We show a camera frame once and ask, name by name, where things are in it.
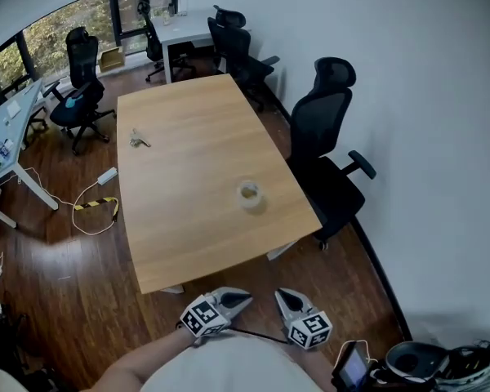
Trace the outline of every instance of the white cable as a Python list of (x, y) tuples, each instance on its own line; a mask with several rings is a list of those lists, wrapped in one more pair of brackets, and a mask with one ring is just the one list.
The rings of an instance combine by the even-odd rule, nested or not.
[[(91, 189), (92, 187), (96, 186), (98, 184), (98, 181), (95, 181), (92, 185), (90, 185), (89, 187), (87, 187), (86, 189), (84, 189), (80, 195), (76, 198), (76, 200), (74, 201), (74, 203), (69, 203), (69, 202), (66, 202), (65, 200), (62, 200), (60, 199), (58, 196), (55, 196), (54, 194), (50, 194), (47, 190), (45, 190), (45, 188), (42, 186), (42, 180), (40, 179), (40, 175), (38, 174), (38, 172), (33, 168), (33, 167), (30, 167), (30, 168), (26, 168), (25, 169), (26, 171), (28, 170), (33, 170), (34, 171), (34, 174), (36, 174), (37, 178), (38, 178), (38, 184), (40, 185), (40, 188), (46, 192), (49, 196), (51, 196), (52, 198), (55, 198), (56, 200), (58, 200), (60, 203), (64, 203), (65, 205), (70, 205), (73, 207), (73, 212), (71, 214), (71, 219), (72, 219), (72, 222), (73, 222), (73, 225), (74, 225), (74, 228), (76, 229), (79, 229), (80, 231), (82, 231), (85, 235), (98, 235), (98, 234), (101, 234), (102, 232), (105, 232), (107, 229), (110, 229), (113, 225), (114, 225), (114, 220), (111, 222), (111, 225), (109, 225), (107, 228), (104, 228), (103, 230), (101, 231), (98, 231), (98, 232), (95, 232), (95, 233), (88, 233), (87, 231), (84, 231), (82, 228), (80, 228), (78, 225), (76, 225), (74, 223), (74, 207), (76, 206), (76, 204), (78, 203), (78, 200), (80, 200), (80, 198), (83, 196), (83, 194), (85, 192), (87, 192), (89, 189)], [(12, 176), (10, 177), (9, 179), (7, 179), (6, 181), (3, 181), (2, 183), (0, 183), (0, 186), (6, 184), (10, 179), (13, 179), (15, 178), (16, 176)]]
[(336, 368), (336, 366), (337, 366), (337, 362), (339, 362), (339, 361), (340, 361), (341, 351), (343, 351), (343, 347), (345, 347), (345, 344), (349, 344), (349, 343), (359, 343), (359, 342), (363, 342), (363, 343), (365, 343), (365, 345), (367, 346), (367, 357), (366, 357), (366, 359), (367, 359), (367, 363), (370, 363), (370, 362), (377, 362), (377, 360), (376, 360), (376, 359), (371, 359), (371, 358), (370, 358), (370, 353), (368, 352), (368, 342), (367, 342), (367, 340), (348, 340), (348, 341), (345, 341), (345, 342), (343, 343), (343, 345), (341, 346), (341, 348), (340, 348), (340, 352), (337, 354), (337, 359), (336, 359), (336, 362), (334, 363), (334, 368)]
[(0, 254), (0, 266), (3, 267), (3, 252)]
[(95, 182), (94, 182), (92, 185), (90, 185), (89, 187), (87, 187), (86, 189), (84, 189), (84, 190), (83, 190), (83, 191), (80, 193), (80, 195), (79, 195), (79, 196), (76, 198), (76, 200), (74, 201), (74, 205), (73, 205), (73, 213), (72, 213), (72, 215), (71, 215), (71, 217), (72, 217), (72, 219), (73, 219), (73, 225), (74, 225), (76, 228), (80, 229), (80, 230), (81, 230), (81, 231), (82, 231), (84, 234), (86, 234), (86, 235), (98, 235), (98, 234), (101, 234), (102, 232), (105, 232), (107, 229), (110, 229), (110, 227), (114, 225), (114, 221), (112, 221), (112, 222), (111, 222), (111, 225), (109, 225), (107, 228), (105, 228), (105, 229), (103, 229), (103, 230), (101, 230), (101, 231), (95, 232), (95, 233), (93, 233), (93, 234), (90, 234), (90, 233), (88, 233), (88, 232), (84, 231), (82, 228), (78, 227), (78, 226), (77, 226), (77, 225), (74, 223), (74, 207), (75, 207), (75, 206), (76, 206), (76, 204), (78, 203), (78, 200), (79, 200), (79, 199), (80, 199), (80, 198), (83, 196), (83, 194), (84, 194), (85, 192), (87, 192), (87, 191), (88, 191), (90, 188), (92, 188), (92, 187), (96, 186), (97, 184), (98, 184), (98, 182), (97, 182), (97, 181), (95, 181)]

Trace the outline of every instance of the mesh chair back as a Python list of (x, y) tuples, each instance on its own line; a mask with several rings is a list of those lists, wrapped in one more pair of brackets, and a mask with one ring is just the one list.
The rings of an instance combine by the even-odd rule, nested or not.
[(150, 19), (150, 3), (149, 0), (140, 0), (138, 3), (138, 13), (145, 21), (145, 36), (147, 37), (147, 56), (150, 60), (158, 61), (163, 58), (162, 43), (158, 38), (156, 29)]
[(251, 46), (251, 34), (235, 26), (219, 26), (215, 19), (207, 19), (216, 52), (226, 58), (232, 75), (233, 65), (247, 62), (248, 48)]
[(304, 161), (331, 152), (351, 100), (352, 91), (345, 88), (307, 95), (298, 101), (291, 116), (291, 158)]
[(214, 5), (216, 12), (216, 22), (220, 26), (234, 26), (236, 28), (242, 28), (247, 23), (243, 13), (239, 11), (232, 11), (222, 9), (219, 6)]
[(89, 36), (85, 28), (80, 26), (69, 32), (65, 44), (67, 45), (73, 87), (80, 88), (86, 82), (92, 82), (93, 86), (101, 86), (98, 78), (96, 78), (98, 39), (95, 36)]
[(316, 78), (310, 95), (321, 91), (352, 87), (356, 83), (356, 72), (347, 60), (329, 56), (316, 60), (314, 67), (316, 68)]

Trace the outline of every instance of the yellow and black tape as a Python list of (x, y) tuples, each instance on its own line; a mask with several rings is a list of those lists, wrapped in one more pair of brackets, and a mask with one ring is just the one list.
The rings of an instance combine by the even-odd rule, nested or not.
[(101, 198), (98, 200), (93, 200), (92, 202), (87, 202), (83, 203), (81, 205), (76, 205), (74, 207), (75, 211), (81, 211), (83, 209), (87, 209), (88, 207), (94, 207), (101, 205), (102, 203), (107, 203), (107, 202), (116, 202), (116, 206), (114, 207), (114, 213), (113, 213), (113, 221), (116, 222), (118, 219), (118, 209), (120, 208), (119, 202), (116, 198)]

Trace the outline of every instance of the wooden floor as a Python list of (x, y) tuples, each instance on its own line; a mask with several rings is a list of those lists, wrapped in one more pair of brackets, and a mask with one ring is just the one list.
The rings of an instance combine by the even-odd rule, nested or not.
[[(198, 65), (198, 70), (203, 71), (204, 65)], [(100, 108), (115, 108), (118, 96), (148, 87), (145, 75), (151, 70), (149, 65), (103, 79)], [(164, 83), (162, 73), (153, 79), (154, 85)], [(287, 156), (290, 140), (283, 116), (268, 104), (260, 118)], [(79, 146), (83, 154), (74, 157), (71, 141), (51, 129), (21, 154), (20, 164), (35, 167), (45, 188), (73, 202), (98, 175), (117, 166), (115, 119), (103, 118), (99, 126), (110, 136), (109, 144), (91, 136)], [(14, 313), (29, 315), (25, 348), (42, 356), (78, 388), (91, 386), (129, 350), (169, 333), (196, 296), (224, 285), (246, 289), (255, 298), (238, 326), (270, 334), (282, 326), (274, 289), (304, 292), (334, 324), (324, 349), (330, 359), (346, 340), (366, 339), (372, 356), (382, 358), (403, 339), (381, 283), (350, 226), (331, 240), (326, 252), (319, 251), (312, 238), (304, 238), (276, 261), (261, 257), (187, 283), (184, 295), (141, 295), (127, 245), (123, 205), (112, 229), (88, 237), (72, 226), (71, 207), (60, 205), (53, 212), (16, 179), (2, 188), (0, 209), (19, 226), (14, 230), (0, 222), (0, 252), (4, 251), (0, 300), (10, 304)], [(103, 196), (120, 196), (118, 179), (91, 189), (87, 200)], [(110, 208), (77, 212), (77, 223), (89, 232), (101, 229), (110, 222)]]

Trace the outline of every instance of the tree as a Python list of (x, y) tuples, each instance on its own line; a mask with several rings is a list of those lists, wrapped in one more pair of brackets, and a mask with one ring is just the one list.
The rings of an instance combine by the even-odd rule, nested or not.
[[(40, 77), (61, 76), (69, 70), (65, 38), (71, 29), (86, 26), (98, 38), (99, 51), (116, 46), (109, 0), (79, 0), (37, 20), (24, 29), (29, 54)], [(12, 84), (25, 74), (16, 44), (0, 52), (0, 85)]]
[[(139, 0), (118, 0), (122, 26), (138, 29), (145, 26), (144, 20), (136, 12)], [(160, 16), (172, 0), (154, 0), (151, 17)], [(23, 34), (34, 68), (39, 77), (47, 82), (55, 81), (69, 73), (69, 60), (65, 38), (70, 30), (85, 26), (90, 35), (99, 40), (99, 51), (116, 46), (109, 0), (78, 0), (53, 11), (24, 29)], [(146, 38), (127, 40), (126, 51), (145, 49)], [(15, 43), (0, 52), (0, 86), (10, 86), (25, 74), (25, 67)]]

